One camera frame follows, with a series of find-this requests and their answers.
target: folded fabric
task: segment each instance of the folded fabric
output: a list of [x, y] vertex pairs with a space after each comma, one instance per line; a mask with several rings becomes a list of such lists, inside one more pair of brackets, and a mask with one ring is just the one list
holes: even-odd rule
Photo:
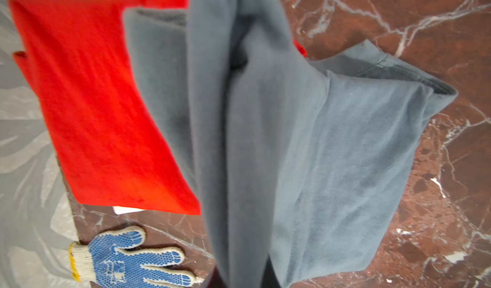
[[199, 214], [196, 197], [136, 89], [126, 7], [188, 0], [10, 0], [26, 52], [15, 61], [39, 97], [63, 173], [81, 204]]
[[221, 279], [281, 286], [368, 266], [420, 136], [457, 91], [369, 41], [308, 63], [279, 0], [130, 9], [135, 81], [198, 188]]

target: yellow glove hem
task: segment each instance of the yellow glove hem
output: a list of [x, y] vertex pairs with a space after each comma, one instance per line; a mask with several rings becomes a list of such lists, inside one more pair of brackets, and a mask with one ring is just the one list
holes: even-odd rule
[[94, 263], [89, 247], [78, 242], [73, 242], [68, 248], [72, 276], [77, 282], [96, 282]]
[[77, 271], [77, 268], [75, 267], [75, 258], [73, 257], [73, 252], [72, 252], [72, 248], [73, 248], [73, 244], [74, 243], [78, 243], [78, 242], [72, 242], [70, 244], [70, 247], [68, 248], [68, 256], [70, 257], [70, 267], [72, 268], [72, 277], [77, 281], [77, 282], [82, 282], [82, 280], [80, 279], [80, 274], [79, 272]]

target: fabric fold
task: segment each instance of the fabric fold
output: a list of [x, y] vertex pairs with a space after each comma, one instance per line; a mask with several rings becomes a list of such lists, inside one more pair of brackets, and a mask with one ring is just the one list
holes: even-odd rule
[[307, 62], [279, 0], [191, 0], [185, 26], [125, 16], [137, 86], [193, 175], [220, 277], [259, 287], [268, 256], [282, 287], [364, 269], [457, 91], [369, 41]]

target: red fabric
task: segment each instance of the red fabric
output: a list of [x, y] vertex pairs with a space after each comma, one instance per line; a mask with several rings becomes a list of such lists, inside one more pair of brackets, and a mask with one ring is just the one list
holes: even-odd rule
[[39, 97], [63, 173], [81, 204], [200, 213], [138, 94], [121, 22], [127, 7], [187, 8], [187, 2], [9, 1], [26, 49], [14, 59]]

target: glove finger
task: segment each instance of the glove finger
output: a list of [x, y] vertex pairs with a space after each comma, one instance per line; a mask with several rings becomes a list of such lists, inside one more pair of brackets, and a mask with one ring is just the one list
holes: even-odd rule
[[164, 283], [164, 282], [156, 282], [156, 281], [152, 281], [152, 280], [149, 280], [149, 279], [143, 279], [143, 281], [145, 282], [145, 285], [143, 286], [143, 288], [182, 288], [182, 286], [177, 286], [177, 285], [174, 285], [174, 284], [169, 284], [169, 283]]
[[108, 239], [116, 247], [131, 249], [141, 245], [146, 238], [146, 233], [140, 226], [129, 226], [122, 230], [109, 230], [97, 235], [98, 239]]
[[163, 267], [144, 265], [145, 279], [153, 282], [162, 282], [178, 286], [191, 287], [196, 282], [194, 274], [187, 270], [169, 270]]
[[131, 252], [120, 250], [120, 252], [123, 252], [129, 256], [136, 256], [134, 259], [137, 259], [142, 265], [157, 265], [161, 267], [180, 264], [186, 258], [183, 250], [174, 246], [162, 249], [144, 249]]

